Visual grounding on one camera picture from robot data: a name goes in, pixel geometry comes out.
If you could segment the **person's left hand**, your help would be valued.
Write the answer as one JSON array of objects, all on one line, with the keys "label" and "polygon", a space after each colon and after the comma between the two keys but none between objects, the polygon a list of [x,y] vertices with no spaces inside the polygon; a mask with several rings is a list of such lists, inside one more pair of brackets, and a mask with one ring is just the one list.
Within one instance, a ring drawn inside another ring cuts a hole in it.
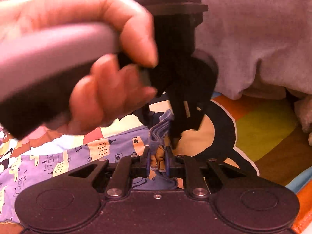
[{"label": "person's left hand", "polygon": [[47,128],[68,135],[83,135],[109,126],[148,103],[155,88],[141,83],[138,66],[158,63],[153,17],[132,0],[30,0],[1,1],[1,40],[66,23],[103,21],[120,33],[121,47],[133,61],[119,68],[115,55],[99,58],[70,96],[70,117]]}]

